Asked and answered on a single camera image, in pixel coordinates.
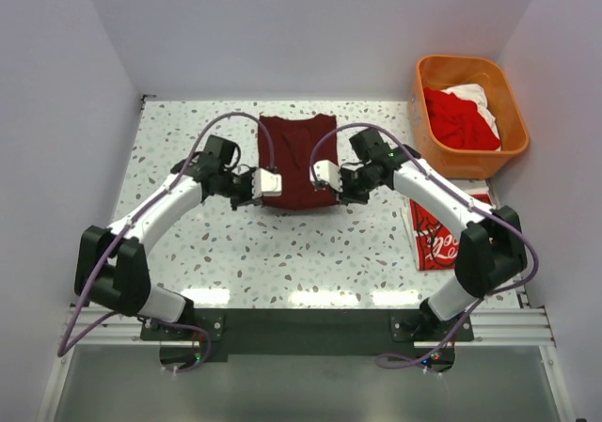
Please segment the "dark maroon t shirt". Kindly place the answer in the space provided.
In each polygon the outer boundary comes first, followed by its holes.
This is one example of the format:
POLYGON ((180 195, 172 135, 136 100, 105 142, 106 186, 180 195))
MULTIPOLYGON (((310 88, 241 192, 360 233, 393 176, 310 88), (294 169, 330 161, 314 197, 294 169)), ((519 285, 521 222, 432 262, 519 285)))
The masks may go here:
POLYGON ((337 128, 336 118, 323 114, 302 120, 261 116, 260 121, 271 135, 275 167, 282 176, 282 194, 266 197, 263 204, 286 211, 335 205, 336 197, 327 191, 316 191, 312 186, 309 158, 316 143, 337 128))

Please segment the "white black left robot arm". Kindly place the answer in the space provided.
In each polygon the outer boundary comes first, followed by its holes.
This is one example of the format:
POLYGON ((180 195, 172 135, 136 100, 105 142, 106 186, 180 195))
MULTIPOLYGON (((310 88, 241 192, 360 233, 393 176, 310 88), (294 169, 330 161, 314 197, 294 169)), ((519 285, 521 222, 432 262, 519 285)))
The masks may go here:
POLYGON ((178 292, 152 284, 148 255, 189 211, 210 196, 221 196, 232 208, 257 204, 281 190, 272 168, 251 166, 237 172, 230 165, 239 146, 212 135, 170 169, 161 186, 129 214, 109 227, 91 226, 82 234, 74 291, 78 305, 92 302, 113 312, 167 325, 196 325, 193 302, 178 292))

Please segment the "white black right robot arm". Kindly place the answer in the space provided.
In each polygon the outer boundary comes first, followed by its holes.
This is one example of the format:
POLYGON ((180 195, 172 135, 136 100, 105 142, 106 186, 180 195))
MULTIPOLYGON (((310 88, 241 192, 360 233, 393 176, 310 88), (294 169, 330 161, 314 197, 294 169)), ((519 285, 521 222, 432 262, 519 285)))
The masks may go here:
POLYGON ((454 275, 420 303, 409 323, 420 338, 458 320, 466 309, 503 289, 527 267, 527 241, 516 211, 496 209, 444 179, 412 148, 391 147, 391 133, 369 123, 358 124, 349 142, 359 168, 341 168, 335 195, 341 204, 365 204, 372 190, 387 186, 430 212, 459 242, 454 275))

